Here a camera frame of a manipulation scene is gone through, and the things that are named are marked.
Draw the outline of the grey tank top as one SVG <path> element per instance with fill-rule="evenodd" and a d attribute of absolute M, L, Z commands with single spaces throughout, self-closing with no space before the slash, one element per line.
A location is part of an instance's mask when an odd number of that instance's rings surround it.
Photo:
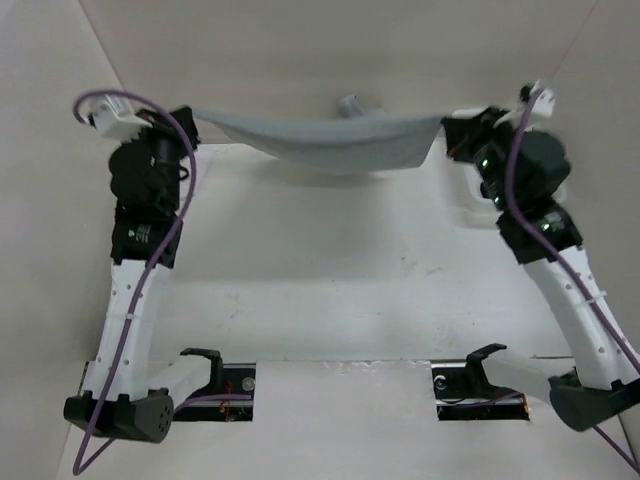
<path fill-rule="evenodd" d="M 392 115 L 361 106 L 355 94 L 338 102 L 338 119 L 276 120 L 194 109 L 236 143 L 272 157 L 347 175 L 420 167 L 442 127 L 442 114 Z"/>

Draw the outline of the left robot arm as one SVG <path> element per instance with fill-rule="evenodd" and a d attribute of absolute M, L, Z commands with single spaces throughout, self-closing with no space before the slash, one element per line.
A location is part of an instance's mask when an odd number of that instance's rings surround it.
<path fill-rule="evenodd" d="M 194 392 L 214 398 L 224 387 L 216 350 L 188 348 L 159 373 L 149 371 L 160 303 L 197 185 L 199 134 L 188 107 L 135 110 L 113 95 L 90 102 L 88 119 L 120 143 L 108 162 L 116 198 L 111 294 L 98 353 L 63 415 L 90 436 L 160 443 L 180 404 Z"/>

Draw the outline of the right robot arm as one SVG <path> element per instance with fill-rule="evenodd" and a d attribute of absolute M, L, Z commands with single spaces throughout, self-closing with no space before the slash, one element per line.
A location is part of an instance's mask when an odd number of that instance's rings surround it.
<path fill-rule="evenodd" d="M 554 199 L 571 165 L 554 135 L 516 129 L 503 110 L 442 121 L 447 155 L 476 168 L 481 192 L 499 213 L 496 226 L 517 263 L 540 290 L 570 348 L 564 360 L 521 356 L 493 343 L 466 357 L 464 384 L 483 396 L 519 391 L 549 404 L 583 432 L 639 403 L 639 355 L 591 272 L 584 241 Z"/>

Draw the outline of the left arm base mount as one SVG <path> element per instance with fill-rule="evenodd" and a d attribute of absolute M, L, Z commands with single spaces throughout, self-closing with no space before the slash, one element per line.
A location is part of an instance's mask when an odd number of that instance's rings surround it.
<path fill-rule="evenodd" d="M 174 409 L 175 422 L 248 422 L 253 420 L 257 366 L 225 363 L 217 350 L 187 348 L 182 357 L 206 358 L 208 382 Z"/>

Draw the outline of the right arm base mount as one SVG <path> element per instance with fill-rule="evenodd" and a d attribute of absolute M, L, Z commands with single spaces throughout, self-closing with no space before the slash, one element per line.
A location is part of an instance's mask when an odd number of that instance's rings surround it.
<path fill-rule="evenodd" d="M 529 421 L 524 394 L 492 385 L 482 362 L 506 346 L 493 343 L 464 359 L 431 363 L 436 415 L 439 421 Z"/>

